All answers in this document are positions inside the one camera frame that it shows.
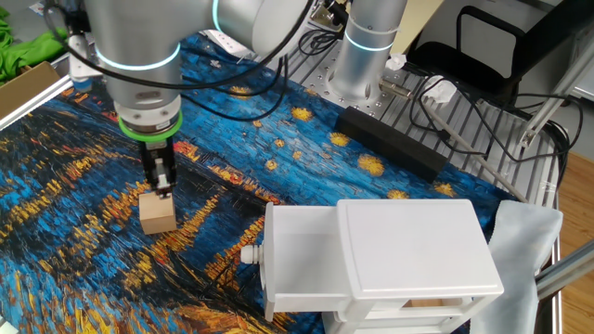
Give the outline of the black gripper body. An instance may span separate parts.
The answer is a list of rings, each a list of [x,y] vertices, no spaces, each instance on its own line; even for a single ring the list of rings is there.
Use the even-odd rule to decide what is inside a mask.
[[[174,162],[174,141],[171,137],[158,142],[141,142],[140,155],[143,162],[162,159],[164,163]]]

